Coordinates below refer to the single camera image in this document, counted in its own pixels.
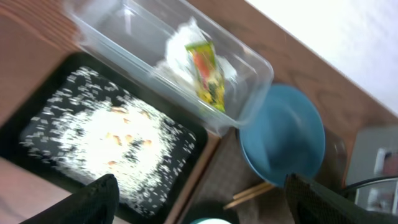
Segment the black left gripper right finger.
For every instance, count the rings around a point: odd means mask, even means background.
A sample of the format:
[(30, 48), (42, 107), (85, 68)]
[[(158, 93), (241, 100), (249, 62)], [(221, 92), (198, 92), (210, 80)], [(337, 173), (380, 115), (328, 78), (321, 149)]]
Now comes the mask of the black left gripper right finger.
[(318, 182), (298, 174), (286, 177), (284, 192), (295, 223), (397, 223), (394, 215), (367, 211)]

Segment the dark blue plate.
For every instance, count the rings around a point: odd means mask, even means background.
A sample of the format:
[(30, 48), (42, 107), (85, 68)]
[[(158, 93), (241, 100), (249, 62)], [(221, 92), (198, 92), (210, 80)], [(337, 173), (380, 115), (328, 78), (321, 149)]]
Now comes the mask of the dark blue plate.
[(283, 187), (290, 174), (314, 178), (326, 140), (317, 107), (300, 90), (274, 84), (254, 121), (238, 131), (243, 156), (263, 180)]

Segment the wooden chopstick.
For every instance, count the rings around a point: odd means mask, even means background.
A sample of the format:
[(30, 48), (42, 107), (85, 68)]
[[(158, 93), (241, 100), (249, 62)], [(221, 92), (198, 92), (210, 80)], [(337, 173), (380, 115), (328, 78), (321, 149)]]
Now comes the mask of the wooden chopstick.
[(238, 194), (233, 195), (233, 199), (237, 200), (237, 199), (239, 199), (239, 198), (241, 198), (243, 196), (246, 196), (248, 194), (257, 192), (258, 190), (264, 189), (266, 187), (272, 187), (272, 184), (270, 184), (268, 182), (263, 182), (263, 183), (258, 184), (256, 186), (253, 186), (253, 187), (251, 187), (249, 189), (246, 189), (246, 190), (244, 190), (244, 191), (242, 191), (242, 192), (240, 192)]
[(258, 190), (257, 192), (254, 192), (254, 193), (248, 194), (246, 196), (243, 196), (243, 197), (241, 197), (241, 198), (239, 198), (237, 200), (233, 200), (229, 204), (225, 205), (223, 207), (223, 209), (227, 210), (227, 209), (233, 208), (233, 207), (235, 207), (235, 206), (237, 206), (237, 205), (239, 205), (239, 204), (241, 204), (243, 202), (246, 202), (246, 201), (248, 201), (250, 199), (253, 199), (253, 198), (255, 198), (255, 197), (259, 196), (259, 195), (262, 195), (262, 194), (264, 194), (264, 193), (266, 193), (266, 192), (268, 192), (268, 191), (270, 191), (270, 190), (272, 190), (274, 188), (275, 188), (274, 186), (266, 187), (264, 189)]

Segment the yellow green snack wrapper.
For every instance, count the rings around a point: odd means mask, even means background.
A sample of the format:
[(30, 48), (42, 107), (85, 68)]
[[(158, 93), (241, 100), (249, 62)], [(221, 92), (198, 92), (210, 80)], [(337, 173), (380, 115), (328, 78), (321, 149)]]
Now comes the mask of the yellow green snack wrapper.
[(212, 42), (197, 42), (185, 46), (192, 63), (197, 96), (221, 112), (224, 106), (224, 75), (217, 66)]

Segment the white tissue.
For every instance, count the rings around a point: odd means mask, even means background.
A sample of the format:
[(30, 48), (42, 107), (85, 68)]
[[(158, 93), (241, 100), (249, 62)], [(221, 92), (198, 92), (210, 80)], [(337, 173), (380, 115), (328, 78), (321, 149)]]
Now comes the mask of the white tissue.
[(236, 83), (238, 76), (236, 69), (226, 57), (216, 53), (212, 38), (199, 27), (194, 17), (178, 25), (177, 30), (167, 39), (164, 59), (157, 62), (154, 72), (178, 85), (187, 88), (194, 87), (198, 84), (198, 72), (193, 63), (193, 56), (187, 48), (201, 45), (211, 47), (216, 68), (221, 72), (224, 80)]

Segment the light blue bowl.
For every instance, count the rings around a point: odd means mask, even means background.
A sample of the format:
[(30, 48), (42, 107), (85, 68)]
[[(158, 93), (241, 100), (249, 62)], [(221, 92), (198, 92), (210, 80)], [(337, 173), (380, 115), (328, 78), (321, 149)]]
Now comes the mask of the light blue bowl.
[(192, 221), (190, 224), (231, 224), (231, 223), (220, 218), (200, 218)]

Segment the white rice pile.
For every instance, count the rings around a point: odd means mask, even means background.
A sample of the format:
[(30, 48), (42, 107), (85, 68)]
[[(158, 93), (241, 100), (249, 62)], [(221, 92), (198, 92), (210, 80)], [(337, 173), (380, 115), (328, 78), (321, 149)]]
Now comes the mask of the white rice pile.
[(118, 181), (120, 202), (154, 216), (195, 149), (195, 134), (145, 101), (80, 67), (21, 132), (28, 154), (89, 184)]

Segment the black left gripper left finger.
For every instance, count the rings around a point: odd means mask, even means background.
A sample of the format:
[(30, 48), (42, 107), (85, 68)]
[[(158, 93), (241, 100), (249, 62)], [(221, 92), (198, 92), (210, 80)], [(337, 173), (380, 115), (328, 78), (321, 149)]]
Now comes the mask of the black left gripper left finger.
[(21, 224), (110, 224), (118, 207), (118, 182), (106, 174)]

